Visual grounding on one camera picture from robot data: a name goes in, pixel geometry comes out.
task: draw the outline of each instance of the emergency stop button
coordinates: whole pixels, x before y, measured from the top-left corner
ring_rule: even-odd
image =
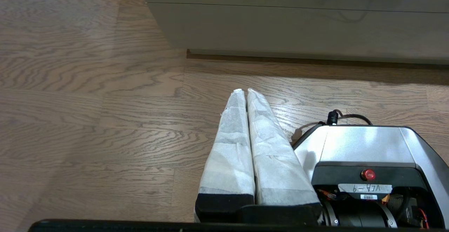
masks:
[[[360,176],[364,181],[372,181],[376,179],[376,173],[374,173],[374,171],[371,169],[366,169],[362,171]]]

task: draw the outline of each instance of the white fabric pad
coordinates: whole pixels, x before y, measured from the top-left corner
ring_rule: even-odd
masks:
[[[248,119],[258,205],[319,203],[265,97],[248,89]]]
[[[218,126],[199,193],[255,194],[245,93],[234,90]]]

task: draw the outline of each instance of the orange wire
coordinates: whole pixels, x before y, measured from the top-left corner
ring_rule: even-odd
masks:
[[[424,221],[425,221],[425,228],[426,228],[426,229],[430,229],[430,227],[429,227],[429,222],[427,221],[427,215],[425,214],[424,210],[422,210],[421,208],[418,208],[418,210],[421,212],[422,217],[424,218]]]

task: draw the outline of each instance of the barcode sticker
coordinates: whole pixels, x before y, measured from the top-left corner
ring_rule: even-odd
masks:
[[[377,200],[377,195],[361,194],[360,198],[362,200]]]

